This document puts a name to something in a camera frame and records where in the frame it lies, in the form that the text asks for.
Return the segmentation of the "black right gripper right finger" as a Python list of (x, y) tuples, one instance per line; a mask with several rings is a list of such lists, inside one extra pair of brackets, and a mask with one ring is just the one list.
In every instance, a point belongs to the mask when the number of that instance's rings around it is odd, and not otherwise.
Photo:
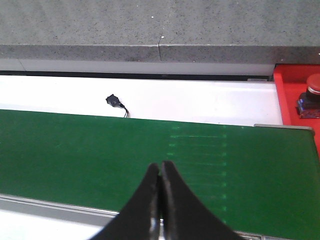
[(242, 240), (194, 195), (172, 161), (161, 166), (166, 240)]

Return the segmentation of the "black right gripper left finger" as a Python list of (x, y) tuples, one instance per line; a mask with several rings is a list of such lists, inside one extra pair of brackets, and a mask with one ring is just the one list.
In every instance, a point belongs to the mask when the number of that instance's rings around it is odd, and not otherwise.
[(140, 185), (93, 240), (157, 240), (160, 236), (159, 167), (148, 166)]

